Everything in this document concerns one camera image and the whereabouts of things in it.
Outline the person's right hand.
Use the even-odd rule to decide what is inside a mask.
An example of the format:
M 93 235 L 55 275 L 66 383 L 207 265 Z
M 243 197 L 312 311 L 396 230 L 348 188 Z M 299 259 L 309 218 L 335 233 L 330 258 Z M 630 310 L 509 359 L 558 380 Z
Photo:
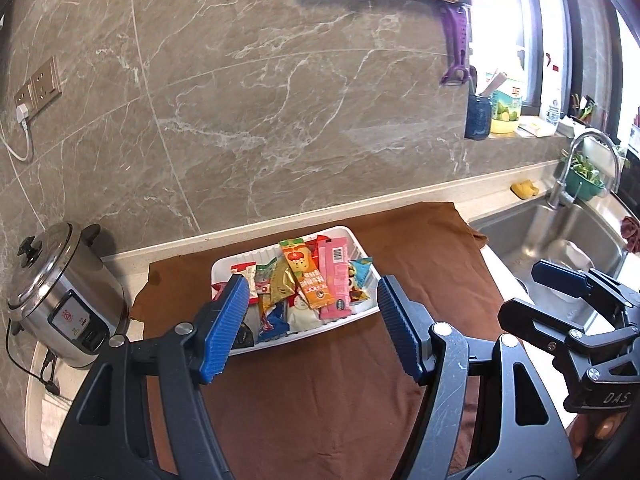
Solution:
M 573 456 L 578 458 L 586 442 L 595 438 L 599 441 L 610 440 L 626 418 L 626 412 L 604 416 L 603 414 L 579 414 L 568 426 L 568 440 Z

